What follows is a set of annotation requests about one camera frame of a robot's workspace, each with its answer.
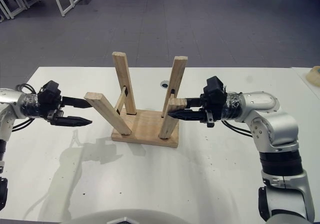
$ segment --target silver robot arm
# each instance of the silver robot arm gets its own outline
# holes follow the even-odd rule
[[[263,91],[226,93],[223,83],[214,76],[207,80],[200,98],[186,98],[186,102],[186,109],[168,114],[206,123],[209,128],[219,120],[225,125],[229,125],[226,120],[248,125],[265,184],[258,191],[259,212],[268,224],[313,223],[315,210],[299,154],[298,125],[282,110],[277,98]],[[201,108],[192,111],[191,107]]]
[[[91,106],[84,99],[62,97],[58,86],[58,83],[51,80],[41,88],[39,93],[36,93],[28,84],[18,85],[19,91],[0,88],[0,174],[5,167],[3,158],[11,133],[27,127],[35,118],[44,119],[54,126],[64,127],[81,127],[92,123],[78,116],[63,117],[62,108],[64,106],[75,108],[90,108]],[[22,92],[22,87],[29,89],[32,93]],[[14,126],[16,119],[25,118],[29,120]],[[6,205],[7,185],[8,180],[0,176],[0,210]]]
[[[238,97],[241,115],[235,121],[248,125],[262,164],[265,186],[259,189],[261,217],[267,221],[277,214],[293,215],[313,223],[315,210],[307,172],[301,164],[296,120],[271,94],[253,92]]]

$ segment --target white table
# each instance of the white table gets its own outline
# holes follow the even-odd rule
[[[310,90],[320,99],[320,87],[312,85],[307,79],[306,75],[310,72],[311,68],[306,67],[293,67],[292,68],[304,83],[310,88]]]
[[[170,72],[130,68],[138,109],[162,110],[166,90],[160,82]],[[296,118],[303,167],[314,208],[320,210],[319,99],[287,68],[187,68],[178,97],[198,97],[215,75],[229,91],[274,94]],[[120,94],[112,67],[40,67],[28,83],[38,90],[49,80],[60,84],[63,96],[98,92],[115,104]],[[312,116],[306,109],[314,110]],[[147,209],[192,224],[264,223],[258,212],[261,164],[249,137],[221,123],[207,128],[180,121],[177,149],[128,144],[111,140],[112,127],[93,108],[67,107],[65,115],[93,123],[68,128],[36,120],[12,134],[2,175],[9,192],[0,218],[61,222],[107,210]],[[319,212],[315,220],[320,221]]]

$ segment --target wooden base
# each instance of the wooden base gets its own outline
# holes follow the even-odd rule
[[[136,110],[136,115],[127,115],[122,109],[120,116],[131,129],[130,135],[121,135],[113,129],[111,139],[117,142],[139,143],[161,147],[176,148],[179,143],[179,123],[176,125],[169,139],[159,138],[162,123],[161,111]]]

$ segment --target black wire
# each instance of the black wire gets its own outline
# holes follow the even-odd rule
[[[226,126],[227,128],[229,128],[229,129],[231,129],[232,131],[234,131],[234,132],[236,132],[236,133],[239,133],[239,134],[241,134],[241,135],[244,135],[244,136],[247,136],[247,137],[252,138],[252,135],[249,135],[249,134],[243,133],[243,132],[241,132],[241,131],[238,131],[238,130],[234,129],[233,127],[237,128],[237,129],[241,129],[241,128],[238,128],[238,127],[236,127],[236,126],[233,126],[233,125],[229,124],[229,123],[226,122],[226,121],[221,121],[221,122],[222,122],[223,125],[225,125],[225,126]]]
[[[24,124],[27,124],[28,122],[31,122],[32,120],[34,120],[34,118],[29,118],[28,120],[20,123],[19,125],[15,125],[15,126],[13,127],[13,129],[19,128],[19,127],[23,126]]]
[[[25,93],[22,89],[23,88],[26,88],[28,89],[31,94],[37,94],[36,90],[29,84],[27,83],[22,83],[22,84],[19,84],[19,85],[16,85],[15,86],[15,90],[18,91],[18,92],[21,92],[21,93]],[[19,130],[22,130],[24,128],[26,128],[27,126],[29,126],[35,119],[34,118],[29,118],[28,120],[18,124],[18,125],[15,125],[13,128],[12,128],[12,132],[16,132],[16,131],[19,131]]]
[[[26,88],[28,89],[32,94],[37,94],[36,90],[29,84],[27,83],[22,83],[22,84],[19,84],[19,85],[16,85],[15,86],[15,89],[18,91],[18,92],[21,92],[21,93],[24,93],[24,91],[22,90],[22,88]]]
[[[35,119],[30,118],[30,119],[28,120],[29,122],[28,122],[25,126],[20,127],[20,128],[18,128],[18,129],[14,129],[14,130],[12,130],[12,132],[20,131],[20,130],[26,128],[26,127],[29,126],[34,120],[35,120]]]
[[[231,124],[230,124],[229,122],[227,122],[226,120],[223,120],[222,122],[224,122],[225,124],[227,124],[229,127],[233,128],[233,129],[236,129],[236,130],[239,130],[239,131],[242,131],[242,132],[251,134],[251,131],[246,130],[246,129],[242,129],[242,128],[239,128],[239,127],[236,127],[236,126],[234,126],[234,125],[231,125]]]

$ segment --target wooden block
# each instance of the wooden block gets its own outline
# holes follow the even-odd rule
[[[127,89],[127,96],[124,102],[126,112],[130,115],[137,113],[134,93],[132,90],[127,55],[124,52],[114,51],[112,53],[113,62],[115,65],[116,74],[118,76],[121,90],[123,87]]]
[[[131,130],[125,121],[119,116],[114,107],[101,93],[87,92],[84,99],[100,113],[122,135],[130,135]]]
[[[163,119],[162,127],[159,133],[159,137],[161,139],[168,139],[170,138],[171,134],[173,133],[176,125],[178,124],[179,120],[175,119],[168,115],[168,112],[176,111],[185,109],[187,106],[187,100],[185,98],[171,98],[168,101],[168,105],[166,108],[165,116]]]
[[[166,91],[166,96],[164,99],[164,105],[162,109],[162,117],[165,116],[168,100],[170,95],[174,91],[174,97],[177,98],[178,91],[180,88],[181,80],[185,72],[187,65],[188,57],[187,56],[175,56],[173,61],[173,66],[170,75],[169,86]]]
[[[116,129],[111,138],[113,141],[125,143],[139,143],[161,147],[176,148],[179,143],[179,124],[177,124],[169,139],[160,139],[159,132],[164,119],[161,111],[136,110],[136,115],[127,115],[122,109],[120,116],[132,130],[131,135],[121,135]]]
[[[115,106],[114,106],[114,109],[115,111],[120,115],[120,112],[122,110],[122,107],[124,106],[124,103],[125,103],[125,100],[126,100],[126,97],[127,97],[127,87],[123,87],[122,88],[122,91],[121,91],[121,94],[119,96],[119,99],[118,101],[116,102]]]

